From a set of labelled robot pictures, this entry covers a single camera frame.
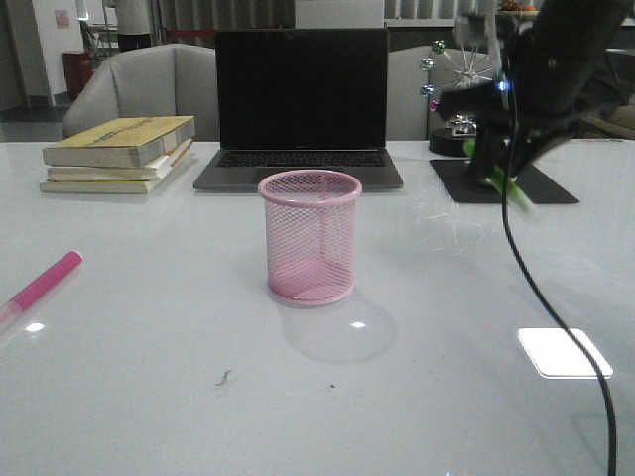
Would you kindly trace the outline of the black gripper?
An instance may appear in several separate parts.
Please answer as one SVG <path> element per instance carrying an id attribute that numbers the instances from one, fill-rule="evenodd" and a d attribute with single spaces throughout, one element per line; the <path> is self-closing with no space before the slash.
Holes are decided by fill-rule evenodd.
<path id="1" fill-rule="evenodd" d="M 613 75 L 605 50 L 630 10 L 629 1 L 546 1 L 532 27 L 505 38 L 506 93 L 520 120 L 511 123 L 511 177 L 573 138 L 577 119 L 611 113 L 626 101 L 626 85 Z M 476 119 L 468 166 L 474 180 L 491 177 L 506 138 L 506 125 Z"/>

